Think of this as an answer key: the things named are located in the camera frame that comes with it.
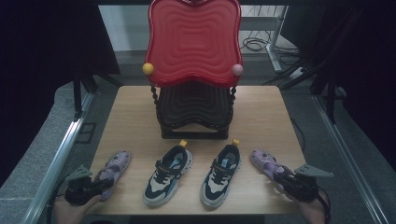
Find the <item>purple shoe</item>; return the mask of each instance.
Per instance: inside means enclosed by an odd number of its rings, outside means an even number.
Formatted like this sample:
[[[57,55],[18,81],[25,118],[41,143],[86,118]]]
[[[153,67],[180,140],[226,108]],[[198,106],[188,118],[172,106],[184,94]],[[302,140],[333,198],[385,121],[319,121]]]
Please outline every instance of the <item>purple shoe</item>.
[[[265,175],[267,175],[271,180],[274,181],[274,173],[284,173],[286,175],[294,175],[294,172],[287,166],[279,164],[276,162],[275,157],[273,157],[269,152],[262,149],[255,149],[251,153],[251,160],[253,164],[256,165],[259,170],[261,170]],[[279,191],[283,191],[283,186],[276,183],[276,187]]]
[[[101,202],[107,200],[111,193],[113,192],[114,186],[116,186],[117,180],[120,178],[122,173],[125,171],[126,167],[129,165],[129,161],[131,157],[127,151],[119,151],[111,157],[110,160],[106,163],[104,169],[100,170],[96,175],[93,183],[103,179],[111,179],[114,178],[113,187],[106,189],[102,193]]]

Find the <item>wooden table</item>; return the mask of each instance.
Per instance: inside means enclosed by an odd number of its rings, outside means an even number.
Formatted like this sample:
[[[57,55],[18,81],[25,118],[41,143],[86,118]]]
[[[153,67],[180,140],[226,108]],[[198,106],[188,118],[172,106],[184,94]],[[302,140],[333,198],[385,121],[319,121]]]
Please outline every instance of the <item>wooden table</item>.
[[[132,160],[112,196],[91,209],[101,215],[221,215],[287,214],[297,207],[251,162],[255,148],[269,150],[291,170],[305,163],[300,145],[277,87],[238,86],[228,140],[187,140],[193,156],[191,169],[181,177],[176,195],[151,208],[143,192],[155,171],[155,162],[180,140],[161,138],[161,129],[148,86],[121,87],[109,115],[91,171],[96,174],[118,150]],[[231,182],[225,203],[215,210],[200,201],[200,187],[214,158],[233,139],[240,141],[242,166]]]

